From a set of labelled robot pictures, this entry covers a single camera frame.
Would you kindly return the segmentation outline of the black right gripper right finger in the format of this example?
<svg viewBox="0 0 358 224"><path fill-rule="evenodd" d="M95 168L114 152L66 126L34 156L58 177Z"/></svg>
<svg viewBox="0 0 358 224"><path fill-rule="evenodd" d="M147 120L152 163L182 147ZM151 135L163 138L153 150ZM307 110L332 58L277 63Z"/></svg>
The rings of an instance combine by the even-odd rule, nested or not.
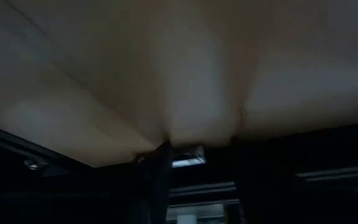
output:
<svg viewBox="0 0 358 224"><path fill-rule="evenodd" d="M269 152L230 140L234 183L248 224L295 224L292 177Z"/></svg>

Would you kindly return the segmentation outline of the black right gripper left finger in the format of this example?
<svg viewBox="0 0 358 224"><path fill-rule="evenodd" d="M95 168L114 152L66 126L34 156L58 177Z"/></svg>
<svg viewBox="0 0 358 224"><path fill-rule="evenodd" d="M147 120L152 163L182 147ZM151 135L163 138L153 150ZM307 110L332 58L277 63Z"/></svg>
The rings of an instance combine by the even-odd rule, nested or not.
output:
<svg viewBox="0 0 358 224"><path fill-rule="evenodd" d="M165 224L172 177L172 144L163 142L133 161L138 224Z"/></svg>

